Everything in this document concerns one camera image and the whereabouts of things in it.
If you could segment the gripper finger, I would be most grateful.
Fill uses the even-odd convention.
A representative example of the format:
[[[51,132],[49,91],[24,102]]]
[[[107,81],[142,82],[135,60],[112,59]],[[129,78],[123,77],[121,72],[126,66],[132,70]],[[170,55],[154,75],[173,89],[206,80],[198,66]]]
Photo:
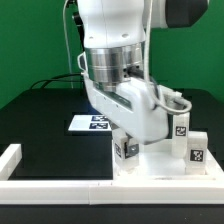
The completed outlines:
[[[124,144],[124,156],[125,158],[130,158],[136,156],[139,153],[139,145],[129,145],[128,143]]]

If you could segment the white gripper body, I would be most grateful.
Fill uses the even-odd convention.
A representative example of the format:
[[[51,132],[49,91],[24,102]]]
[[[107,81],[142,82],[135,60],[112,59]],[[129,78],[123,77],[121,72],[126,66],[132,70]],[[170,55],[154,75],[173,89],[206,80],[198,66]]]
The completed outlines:
[[[119,83],[116,92],[104,92],[84,74],[87,95],[94,109],[141,144],[165,139],[169,132],[167,113],[154,108],[144,81],[130,78]]]

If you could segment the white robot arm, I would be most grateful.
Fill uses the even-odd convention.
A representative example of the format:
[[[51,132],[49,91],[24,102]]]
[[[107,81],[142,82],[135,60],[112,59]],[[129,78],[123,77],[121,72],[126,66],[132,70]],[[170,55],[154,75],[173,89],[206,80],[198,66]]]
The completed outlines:
[[[209,0],[78,0],[77,5],[84,26],[79,66],[88,98],[115,125],[117,156],[129,159],[141,144],[167,137],[169,115],[192,108],[181,94],[150,77],[151,30],[192,26]]]

